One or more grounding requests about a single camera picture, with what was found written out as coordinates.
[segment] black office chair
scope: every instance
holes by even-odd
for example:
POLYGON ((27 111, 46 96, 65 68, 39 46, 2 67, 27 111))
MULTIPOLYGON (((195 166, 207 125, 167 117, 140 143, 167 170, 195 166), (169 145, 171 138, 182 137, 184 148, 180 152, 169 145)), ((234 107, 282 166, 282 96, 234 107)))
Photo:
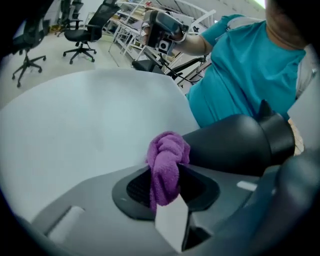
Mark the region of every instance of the black office chair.
POLYGON ((96 54, 95 49, 91 49, 88 42, 95 42, 102 36, 102 29, 108 20, 119 10, 119 6, 115 4, 116 0, 105 0, 99 6, 98 10, 89 21, 87 29, 66 30, 64 36, 68 41, 81 43, 79 48, 67 50, 63 53, 65 57, 67 53, 75 54, 70 59, 70 64, 73 63, 73 59, 80 53, 91 58, 91 62, 95 62, 95 59, 88 52, 93 51, 96 54))
POLYGON ((82 20, 78 19, 78 16, 83 5, 84 4, 81 2, 81 0, 74 0, 72 3, 71 0, 63 0, 61 2, 60 8, 62 16, 59 22, 61 28, 59 32, 54 33, 55 35, 58 33, 57 37, 59 37, 66 30, 71 29, 73 27, 71 23, 75 22, 75 29, 79 29, 79 22, 82 20))
POLYGON ((10 52, 15 54, 19 52, 20 55, 23 54, 23 51, 25 50, 25 58, 23 61, 22 66, 20 66, 13 74, 12 74, 12 80, 16 78, 15 74, 19 72, 20 70, 20 76, 18 78, 17 87, 19 88, 21 86, 20 80, 22 76, 24 75, 25 71, 29 67, 35 67, 38 68, 38 72, 42 72, 41 66, 35 64, 36 61, 43 59, 46 60, 46 56, 40 56, 34 59, 29 59, 28 52, 38 46, 42 40, 44 39, 45 35, 49 31, 49 27, 44 27, 44 17, 53 2, 53 0, 48 1, 50 4, 45 4, 42 6, 43 8, 39 9, 39 12, 33 19, 27 19, 25 22, 25 26, 23 29, 23 34, 14 38, 12 41, 12 45, 10 47, 10 52))

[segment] chair armrest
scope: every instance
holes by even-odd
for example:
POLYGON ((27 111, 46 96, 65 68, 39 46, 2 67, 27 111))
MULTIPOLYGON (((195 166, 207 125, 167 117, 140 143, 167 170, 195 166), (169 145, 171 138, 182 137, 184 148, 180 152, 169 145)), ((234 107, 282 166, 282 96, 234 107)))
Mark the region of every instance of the chair armrest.
POLYGON ((91 24, 88 24, 86 26, 87 26, 87 28, 92 28, 92 30, 91 30, 91 39, 90 39, 90 41, 92 42, 94 40, 96 30, 100 30, 101 27, 98 26, 98 25, 91 25, 91 24))
POLYGON ((69 23, 71 22, 75 22, 75 29, 78 30, 79 29, 79 22, 83 22, 82 19, 70 19, 69 23))

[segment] chair base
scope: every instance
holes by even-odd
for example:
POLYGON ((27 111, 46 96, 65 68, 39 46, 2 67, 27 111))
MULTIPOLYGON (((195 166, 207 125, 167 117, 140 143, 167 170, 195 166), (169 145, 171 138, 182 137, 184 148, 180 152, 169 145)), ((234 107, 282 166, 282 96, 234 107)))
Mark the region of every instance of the chair base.
POLYGON ((90 51, 93 51, 94 54, 97 53, 97 51, 96 51, 95 49, 91 49, 91 48, 90 48, 88 42, 82 42, 79 48, 65 51, 65 52, 63 53, 63 57, 65 57, 65 56, 67 55, 67 53, 74 53, 74 52, 75 52, 75 54, 74 54, 74 55, 72 56, 72 58, 70 59, 70 62, 69 62, 70 65, 71 65, 72 63, 74 63, 74 58, 75 58, 77 55, 79 55, 79 54, 85 54, 85 55, 87 55, 88 57, 91 58, 91 62, 95 62, 94 57, 93 57, 91 54, 88 53, 88 52, 90 52, 90 51))
POLYGON ((45 60, 47 59, 47 57, 46 57, 45 55, 40 56, 40 57, 37 57, 37 58, 34 58, 34 59, 29 59, 29 57, 28 57, 28 52, 29 52, 28 50, 25 51, 25 58, 24 58, 24 61, 23 61, 22 66, 20 66, 20 67, 12 74, 12 80, 14 80, 14 79, 16 78, 16 77, 15 77, 15 74, 16 74, 17 72, 19 72, 20 70, 22 70, 21 73, 20 73, 20 75, 19 75, 19 78, 18 78, 18 83, 17 83, 17 87, 18 87, 18 88, 21 86, 20 80, 21 80, 21 78, 23 77, 23 75, 24 75, 25 71, 27 70, 27 68, 29 68, 29 67, 38 68, 38 69, 39 69, 38 72, 41 73, 41 72, 42 72, 42 67, 39 66, 39 65, 37 65, 37 64, 35 64, 34 62, 36 62, 36 61, 38 61, 38 60, 40 60, 40 59, 43 59, 43 61, 45 61, 45 60))

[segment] shirt sleeve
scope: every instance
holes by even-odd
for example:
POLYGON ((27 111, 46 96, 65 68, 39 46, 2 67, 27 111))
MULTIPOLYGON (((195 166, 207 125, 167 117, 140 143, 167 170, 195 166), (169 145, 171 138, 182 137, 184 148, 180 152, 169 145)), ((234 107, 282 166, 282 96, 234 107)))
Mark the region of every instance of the shirt sleeve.
POLYGON ((233 14, 229 16, 222 16, 222 18, 216 24, 209 27, 201 35, 206 41, 208 41, 210 45, 215 46, 217 43, 216 39, 227 31, 229 21, 237 17, 243 17, 243 15, 233 14))

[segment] chair seat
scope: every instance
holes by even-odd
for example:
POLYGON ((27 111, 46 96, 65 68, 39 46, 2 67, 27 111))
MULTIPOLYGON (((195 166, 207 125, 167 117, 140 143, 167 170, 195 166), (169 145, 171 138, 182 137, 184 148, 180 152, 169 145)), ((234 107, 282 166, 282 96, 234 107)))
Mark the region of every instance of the chair seat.
POLYGON ((84 29, 66 30, 64 36, 71 42, 88 42, 91 40, 91 33, 84 29))

